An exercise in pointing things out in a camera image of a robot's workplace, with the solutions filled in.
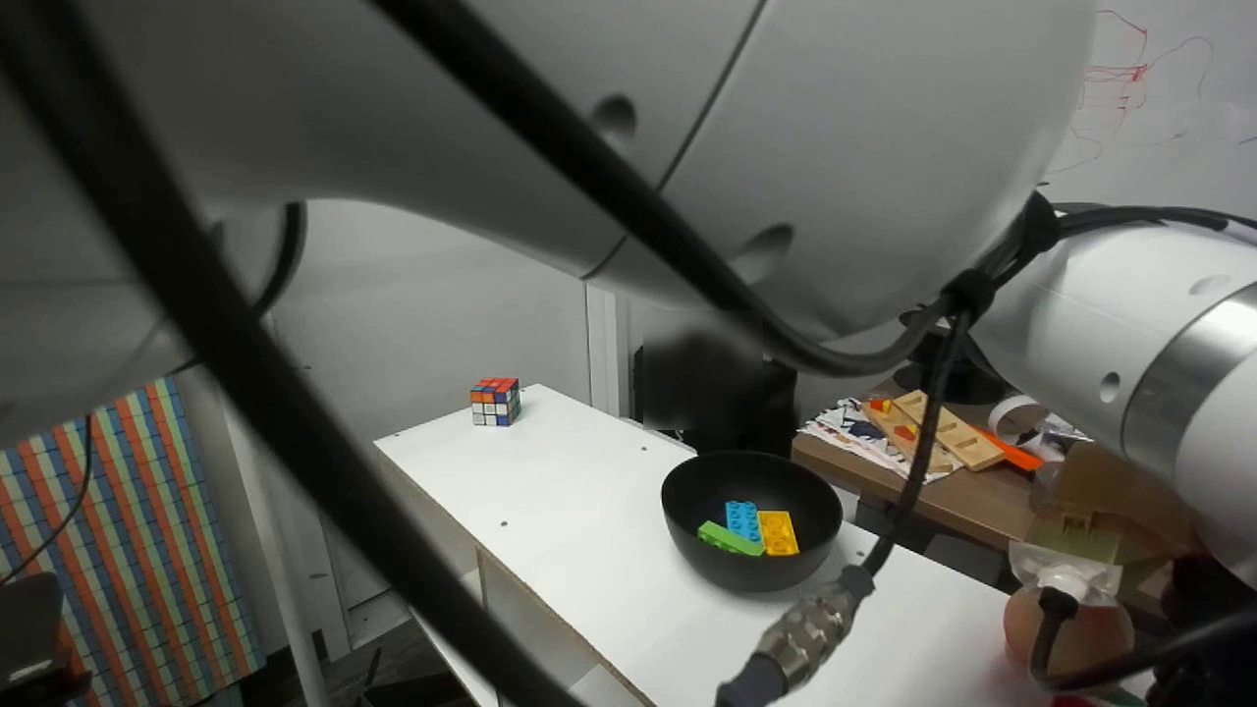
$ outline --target small toy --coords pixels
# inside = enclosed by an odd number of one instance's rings
[[[762,545],[758,542],[745,542],[742,535],[732,535],[725,525],[718,522],[704,522],[699,525],[699,539],[721,552],[737,552],[737,556],[758,556]]]
[[[479,376],[470,388],[477,428],[512,428],[518,419],[518,376]]]
[[[721,525],[758,545],[758,508],[755,504],[721,504]]]
[[[758,542],[766,556],[792,556],[799,539],[790,511],[758,511]]]

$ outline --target black box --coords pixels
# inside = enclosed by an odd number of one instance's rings
[[[799,428],[799,374],[782,361],[737,355],[725,336],[689,330],[631,359],[631,419],[699,452],[762,449],[790,456]]]

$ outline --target white table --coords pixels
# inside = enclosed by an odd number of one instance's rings
[[[790,597],[707,587],[661,511],[661,480],[693,449],[541,385],[521,402],[515,428],[470,428],[452,411],[376,440],[384,477],[482,604],[584,703],[712,707],[804,587]],[[820,575],[867,545],[871,535],[845,525]],[[1002,592],[906,551],[875,587],[850,643],[787,703],[1045,703],[1004,662]],[[449,660],[479,703],[494,703],[460,657]]]

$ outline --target striped curtain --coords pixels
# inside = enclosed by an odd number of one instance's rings
[[[264,668],[183,416],[169,382],[99,407],[85,504],[26,570],[67,589],[85,703],[198,703]],[[81,440],[75,419],[0,456],[0,575],[72,511]]]

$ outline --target black container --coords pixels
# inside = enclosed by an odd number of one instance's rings
[[[790,456],[799,431],[799,374],[782,361],[737,355],[725,336],[689,330],[631,359],[631,419],[697,452],[758,449]]]
[[[745,500],[762,511],[790,511],[799,552],[792,556],[737,556],[707,545],[699,525],[721,522],[721,504]],[[839,525],[839,504],[831,487],[804,467],[766,452],[715,452],[697,456],[661,487],[666,532],[678,552],[715,587],[737,592],[787,589],[825,567],[831,535]]]

